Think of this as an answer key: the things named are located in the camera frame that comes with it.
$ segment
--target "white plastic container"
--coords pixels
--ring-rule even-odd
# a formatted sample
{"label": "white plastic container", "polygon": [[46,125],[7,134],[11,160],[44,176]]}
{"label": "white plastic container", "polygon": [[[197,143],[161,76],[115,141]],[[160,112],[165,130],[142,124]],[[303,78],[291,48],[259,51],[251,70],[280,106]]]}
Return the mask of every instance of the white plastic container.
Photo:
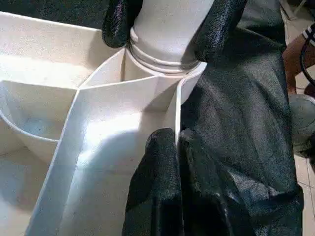
{"label": "white plastic container", "polygon": [[26,235],[120,235],[148,136],[171,127],[178,138],[180,105],[204,68],[179,85],[152,76],[79,90]]}
{"label": "white plastic container", "polygon": [[[27,236],[120,235],[148,136],[170,127],[177,142],[206,64],[163,74],[107,47],[100,30],[9,13],[0,30],[1,232],[23,235],[31,218]],[[31,191],[25,206],[20,189]]]}
{"label": "white plastic container", "polygon": [[0,117],[40,159],[50,163],[76,90],[0,82]]}

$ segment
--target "white plastic tray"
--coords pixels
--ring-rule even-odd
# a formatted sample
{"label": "white plastic tray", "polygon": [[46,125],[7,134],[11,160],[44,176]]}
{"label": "white plastic tray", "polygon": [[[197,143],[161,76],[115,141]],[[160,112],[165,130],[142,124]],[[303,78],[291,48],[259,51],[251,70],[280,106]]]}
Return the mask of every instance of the white plastic tray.
{"label": "white plastic tray", "polygon": [[[140,65],[126,48],[108,48],[96,29],[1,12],[0,28],[0,131],[6,133],[0,164],[4,153],[15,161],[28,152],[34,162],[27,165],[45,162],[44,175],[49,166],[45,181],[42,174],[36,179],[42,188],[34,192],[26,235],[120,235],[146,140],[170,127],[177,141],[180,106],[205,64],[167,76]],[[21,64],[19,73],[12,61]],[[13,229],[4,218],[0,225]]]}

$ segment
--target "person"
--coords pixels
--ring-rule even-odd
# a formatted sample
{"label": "person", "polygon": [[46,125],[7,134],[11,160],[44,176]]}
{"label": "person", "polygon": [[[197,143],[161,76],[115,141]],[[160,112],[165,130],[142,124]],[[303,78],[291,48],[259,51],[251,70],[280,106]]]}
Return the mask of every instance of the person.
{"label": "person", "polygon": [[[301,35],[293,40],[283,53],[283,62],[285,68],[285,76],[287,83],[287,91],[289,94],[296,94],[296,80],[302,69],[300,65],[300,55],[307,38],[312,37],[315,33],[315,23],[308,27]],[[315,41],[310,40],[305,54],[306,68],[315,64]]]}

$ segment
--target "white plastic part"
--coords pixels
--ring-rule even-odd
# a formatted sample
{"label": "white plastic part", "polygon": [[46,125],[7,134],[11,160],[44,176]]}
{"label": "white plastic part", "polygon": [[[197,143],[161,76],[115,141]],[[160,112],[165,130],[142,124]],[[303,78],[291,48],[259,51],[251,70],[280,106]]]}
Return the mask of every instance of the white plastic part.
{"label": "white plastic part", "polygon": [[77,88],[119,49],[101,30],[0,12],[0,79]]}
{"label": "white plastic part", "polygon": [[[191,14],[187,6],[185,11]],[[0,30],[0,132],[7,135],[0,137],[0,152],[25,145],[38,162],[51,162],[26,235],[119,235],[129,181],[147,137],[170,127],[177,142],[180,105],[206,64],[195,61],[187,45],[163,48],[161,55],[170,55],[166,64],[154,54],[155,64],[147,64],[128,48],[107,47],[100,30],[9,13],[0,12]],[[178,48],[192,31],[176,42]],[[132,37],[141,44],[141,37]],[[24,161],[31,154],[22,149],[14,155]],[[36,176],[35,185],[42,181]],[[1,232],[13,228],[7,222],[15,222],[14,216],[0,219]]]}
{"label": "white plastic part", "polygon": [[131,52],[148,68],[182,73],[198,61],[192,42],[213,0],[144,0],[130,31]]}
{"label": "white plastic part", "polygon": [[48,167],[26,147],[0,155],[1,235],[24,235]]}
{"label": "white plastic part", "polygon": [[180,86],[179,79],[152,76],[79,90],[26,235],[120,235],[148,136],[172,127],[178,138],[180,104],[205,66]]}
{"label": "white plastic part", "polygon": [[307,150],[312,147],[309,138],[315,133],[315,99],[304,94],[290,95],[289,103],[294,150]]}
{"label": "white plastic part", "polygon": [[96,69],[81,85],[81,88],[142,79],[156,74],[154,71],[141,66],[133,58],[130,51],[124,48]]}
{"label": "white plastic part", "polygon": [[0,82],[0,117],[39,158],[50,162],[76,90]]}

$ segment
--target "white cylindrical pipe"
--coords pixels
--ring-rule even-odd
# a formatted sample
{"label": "white cylindrical pipe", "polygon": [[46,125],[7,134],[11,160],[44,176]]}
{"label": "white cylindrical pipe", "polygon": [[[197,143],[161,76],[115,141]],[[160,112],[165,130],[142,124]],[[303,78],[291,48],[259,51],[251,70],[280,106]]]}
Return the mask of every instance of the white cylindrical pipe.
{"label": "white cylindrical pipe", "polygon": [[143,0],[131,29],[131,51],[143,65],[183,73],[198,61],[191,42],[214,0]]}

